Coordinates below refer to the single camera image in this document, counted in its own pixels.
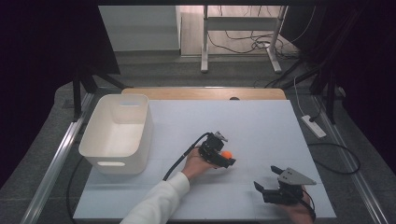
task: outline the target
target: white sleeve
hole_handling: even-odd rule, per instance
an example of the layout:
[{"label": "white sleeve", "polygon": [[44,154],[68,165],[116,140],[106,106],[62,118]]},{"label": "white sleeve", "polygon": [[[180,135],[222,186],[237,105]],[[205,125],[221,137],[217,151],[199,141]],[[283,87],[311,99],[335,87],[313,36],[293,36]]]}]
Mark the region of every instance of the white sleeve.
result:
[{"label": "white sleeve", "polygon": [[180,199],[190,191],[189,179],[181,172],[151,189],[121,224],[164,224],[174,214]]}]

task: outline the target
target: orange object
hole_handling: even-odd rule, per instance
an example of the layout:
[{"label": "orange object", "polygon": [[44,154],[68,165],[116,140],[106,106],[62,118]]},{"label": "orange object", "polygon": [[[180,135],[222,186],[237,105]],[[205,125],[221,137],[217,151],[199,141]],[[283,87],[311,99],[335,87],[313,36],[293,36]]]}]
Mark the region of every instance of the orange object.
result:
[{"label": "orange object", "polygon": [[230,151],[222,151],[221,156],[228,160],[233,157],[233,154]]}]

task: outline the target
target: human hand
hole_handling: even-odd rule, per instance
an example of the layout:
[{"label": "human hand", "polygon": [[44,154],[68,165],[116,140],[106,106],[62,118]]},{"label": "human hand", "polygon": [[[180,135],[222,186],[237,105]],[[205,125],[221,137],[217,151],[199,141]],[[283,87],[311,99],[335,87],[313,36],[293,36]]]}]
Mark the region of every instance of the human hand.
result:
[{"label": "human hand", "polygon": [[[307,204],[310,204],[310,199],[308,195],[303,192],[303,201],[306,202]],[[293,205],[285,205],[285,204],[278,204],[280,208],[285,210],[291,221],[295,224],[311,224],[314,223],[312,220],[311,215],[309,214],[309,211],[306,207],[304,207],[302,204],[297,203]]]},{"label": "human hand", "polygon": [[215,164],[204,161],[199,154],[198,147],[195,147],[187,156],[186,164],[181,173],[189,180],[192,180],[196,176],[203,174],[206,170],[217,167]]}]

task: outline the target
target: storage basket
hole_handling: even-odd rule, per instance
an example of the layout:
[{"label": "storage basket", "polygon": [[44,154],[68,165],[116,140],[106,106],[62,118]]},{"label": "storage basket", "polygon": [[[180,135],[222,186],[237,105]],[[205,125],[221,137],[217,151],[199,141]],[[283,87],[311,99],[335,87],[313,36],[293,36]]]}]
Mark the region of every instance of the storage basket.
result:
[{"label": "storage basket", "polygon": [[79,153],[103,174],[139,174],[146,167],[152,129],[147,96],[109,94],[93,110]]}]

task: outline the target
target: table leg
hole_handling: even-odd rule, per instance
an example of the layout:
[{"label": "table leg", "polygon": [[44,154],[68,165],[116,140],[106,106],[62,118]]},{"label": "table leg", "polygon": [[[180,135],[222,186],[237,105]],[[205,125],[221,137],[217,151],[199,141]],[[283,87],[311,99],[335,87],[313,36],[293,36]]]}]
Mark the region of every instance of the table leg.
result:
[{"label": "table leg", "polygon": [[204,6],[204,42],[201,50],[201,72],[207,73],[208,46],[207,46],[207,6]]},{"label": "table leg", "polygon": [[268,57],[270,58],[271,64],[274,67],[275,73],[281,73],[282,69],[280,68],[279,62],[276,58],[275,46],[277,37],[279,36],[280,27],[282,26],[283,19],[285,18],[286,7],[281,7],[279,15],[277,16],[276,27],[269,45],[267,45],[266,50],[268,53]]}]

